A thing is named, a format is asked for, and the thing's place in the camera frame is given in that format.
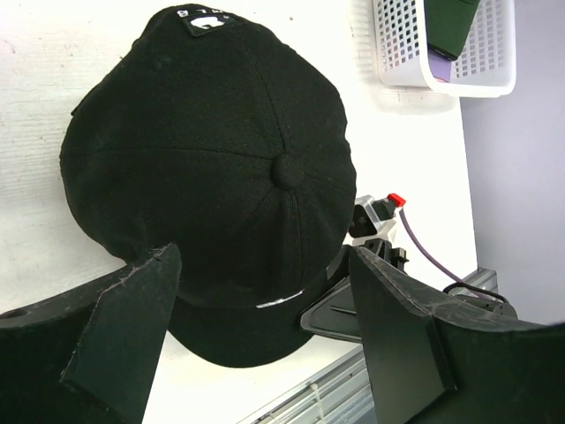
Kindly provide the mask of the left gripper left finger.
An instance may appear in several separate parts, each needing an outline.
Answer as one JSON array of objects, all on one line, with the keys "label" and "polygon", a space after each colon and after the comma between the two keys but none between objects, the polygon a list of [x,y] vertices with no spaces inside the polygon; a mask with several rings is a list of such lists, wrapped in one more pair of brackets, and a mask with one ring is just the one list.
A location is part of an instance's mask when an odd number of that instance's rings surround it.
[{"label": "left gripper left finger", "polygon": [[177,246],[1,315],[3,423],[140,423],[181,271]]}]

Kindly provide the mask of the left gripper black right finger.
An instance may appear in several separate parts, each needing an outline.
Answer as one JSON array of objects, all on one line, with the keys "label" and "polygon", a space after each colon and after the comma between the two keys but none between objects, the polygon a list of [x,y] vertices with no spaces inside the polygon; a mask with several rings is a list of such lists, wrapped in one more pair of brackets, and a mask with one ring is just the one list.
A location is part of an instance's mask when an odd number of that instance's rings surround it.
[{"label": "left gripper black right finger", "polygon": [[349,271],[378,422],[563,422],[562,324],[472,306],[363,247]]}]

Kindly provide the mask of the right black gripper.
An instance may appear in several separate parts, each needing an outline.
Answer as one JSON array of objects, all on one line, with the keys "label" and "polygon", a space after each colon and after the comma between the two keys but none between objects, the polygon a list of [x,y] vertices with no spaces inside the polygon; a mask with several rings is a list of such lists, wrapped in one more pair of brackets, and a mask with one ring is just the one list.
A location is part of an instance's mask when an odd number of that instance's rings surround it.
[{"label": "right black gripper", "polygon": [[[382,238],[370,238],[365,247],[382,260],[401,272],[409,261],[406,251],[393,247]],[[361,332],[358,324],[352,289],[350,287],[349,248],[343,246],[326,270],[323,294],[300,316],[303,331],[334,340],[360,343]]]}]

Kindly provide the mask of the black NY baseball cap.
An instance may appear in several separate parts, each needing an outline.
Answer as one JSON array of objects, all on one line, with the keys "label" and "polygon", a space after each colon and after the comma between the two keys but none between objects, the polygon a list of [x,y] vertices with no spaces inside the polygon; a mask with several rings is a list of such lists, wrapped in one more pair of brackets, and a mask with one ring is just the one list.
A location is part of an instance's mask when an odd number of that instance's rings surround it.
[{"label": "black NY baseball cap", "polygon": [[182,271],[169,332],[222,367],[306,344],[356,170],[336,87],[267,27],[201,4],[158,11],[72,111],[65,197],[131,262],[168,243]]}]

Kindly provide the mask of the green NY baseball cap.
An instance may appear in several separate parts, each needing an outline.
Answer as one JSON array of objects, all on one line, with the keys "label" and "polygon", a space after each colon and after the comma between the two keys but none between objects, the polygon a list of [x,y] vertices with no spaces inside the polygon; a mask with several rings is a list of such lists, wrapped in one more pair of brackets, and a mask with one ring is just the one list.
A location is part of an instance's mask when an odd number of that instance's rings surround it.
[{"label": "green NY baseball cap", "polygon": [[426,39],[429,48],[455,61],[471,30],[479,0],[425,0]]}]

